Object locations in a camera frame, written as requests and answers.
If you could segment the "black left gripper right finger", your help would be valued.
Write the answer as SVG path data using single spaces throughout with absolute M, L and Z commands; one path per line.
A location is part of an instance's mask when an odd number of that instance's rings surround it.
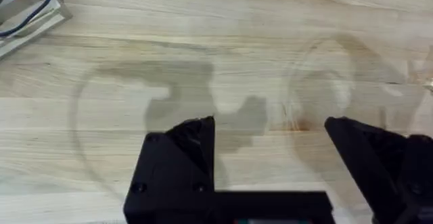
M 325 129 L 367 201 L 373 223 L 432 224 L 432 138 L 347 118 Z

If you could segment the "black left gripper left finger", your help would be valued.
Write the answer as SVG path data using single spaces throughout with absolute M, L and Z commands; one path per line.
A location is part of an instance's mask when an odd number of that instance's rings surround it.
M 149 132 L 123 206 L 127 223 L 206 223 L 209 212 L 190 205 L 214 191 L 214 138 L 213 116 Z

